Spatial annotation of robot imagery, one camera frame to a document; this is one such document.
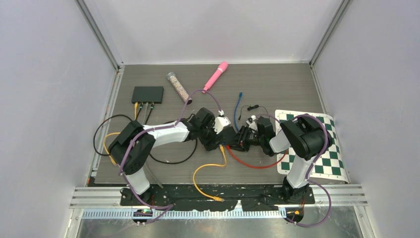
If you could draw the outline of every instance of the blue cable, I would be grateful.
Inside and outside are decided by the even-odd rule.
[[[239,131],[238,124],[236,123],[236,111],[238,110],[238,106],[239,106],[239,103],[241,102],[241,99],[242,99],[242,91],[239,93],[239,99],[238,99],[238,102],[236,103],[235,111],[233,112],[233,122],[235,123],[236,131]]]

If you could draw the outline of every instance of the green and white chessboard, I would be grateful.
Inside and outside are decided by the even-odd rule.
[[[344,169],[343,160],[341,159],[340,145],[338,144],[337,140],[337,132],[334,126],[334,119],[331,116],[319,113],[305,113],[285,110],[275,111],[275,117],[281,122],[290,120],[295,116],[301,114],[309,114],[318,118],[322,123],[324,123],[325,128],[333,138],[333,144],[315,163],[315,168],[312,171],[311,177],[349,182],[347,173]],[[276,133],[278,133],[280,129],[280,125],[276,123]],[[277,161],[280,160],[281,156],[281,154],[277,155]],[[277,171],[282,175],[287,175],[290,172],[290,169],[292,168],[295,156],[295,151],[293,150],[293,148],[290,148],[289,152],[286,154],[284,159],[277,164]]]

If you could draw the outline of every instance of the gray table surface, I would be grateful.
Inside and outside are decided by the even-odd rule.
[[[179,118],[183,101],[166,75],[173,71],[187,92],[202,89],[210,76],[217,69],[214,64],[183,64],[183,65],[128,65],[124,69],[123,78],[118,91],[113,114],[126,114],[134,117],[134,106],[131,97],[135,86],[163,86],[163,103],[155,105],[149,125],[157,125]],[[231,64],[226,72],[210,89],[210,92],[220,101],[221,106],[233,122],[233,110],[238,100],[239,92],[243,92],[243,105],[264,106],[270,114],[277,109],[322,113],[321,104],[316,92],[315,83],[308,64]],[[206,107],[217,114],[217,105],[209,95],[197,93],[192,104],[187,106],[184,117],[196,113]],[[258,108],[247,111],[244,108],[239,126],[253,114],[264,113]],[[143,121],[144,109],[139,116]],[[127,125],[127,119],[115,118],[110,122],[108,132],[120,132]],[[180,161],[193,150],[194,142],[171,143],[153,149],[152,154],[163,161]],[[249,152],[235,152],[243,161],[264,166],[275,162],[275,157],[268,157],[260,147],[253,147]],[[194,170],[207,163],[222,163],[220,150],[206,151],[199,143],[194,156],[179,165],[160,164],[148,159],[151,170],[162,183],[192,183]],[[124,183],[117,175],[115,167],[107,157],[102,157],[98,168],[96,183]],[[155,181],[147,173],[151,183]],[[282,183],[284,175],[277,172],[277,167],[264,170],[247,168],[227,154],[225,168],[207,167],[197,173],[198,183]]]

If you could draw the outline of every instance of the small black device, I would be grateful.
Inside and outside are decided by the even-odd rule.
[[[253,110],[253,109],[259,108],[259,107],[260,107],[259,105],[254,105],[252,107],[248,107],[247,110],[250,111],[250,110]]]
[[[134,103],[156,103],[161,104],[163,99],[163,87],[134,87],[131,102]]]

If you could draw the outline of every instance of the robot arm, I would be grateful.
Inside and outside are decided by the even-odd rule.
[[[130,122],[118,137],[110,144],[109,152],[114,160],[121,165],[124,154],[131,140],[141,131],[154,127],[173,125],[166,129],[152,130],[139,137],[131,149],[123,171],[131,186],[138,194],[145,192],[150,184],[146,179],[143,165],[151,150],[157,146],[171,142],[184,142],[199,139],[206,150],[213,150],[225,140],[230,140],[236,132],[230,125],[227,117],[220,115],[215,117],[206,108],[201,108],[190,120],[182,119],[163,125],[141,125],[138,121]]]
[[[164,125],[175,125],[174,122]],[[237,133],[227,117],[215,117],[206,108],[201,108],[191,119],[182,119],[174,127],[152,130],[139,137],[131,149],[124,165],[124,172],[138,194],[145,192],[150,184],[146,179],[143,165],[151,150],[157,146],[199,139],[207,151],[216,149],[219,144],[230,145],[232,149],[248,151],[251,145],[260,146],[265,154],[273,156],[292,147],[296,157],[290,173],[284,178],[281,193],[288,202],[299,201],[309,184],[306,173],[314,157],[319,154],[325,142],[323,130],[311,118],[298,118],[280,124],[282,130],[275,135],[268,118],[251,117],[248,126],[242,126]],[[131,140],[142,130],[164,125],[141,125],[130,122],[109,146],[109,152],[121,164]],[[328,146],[332,138],[328,135]]]

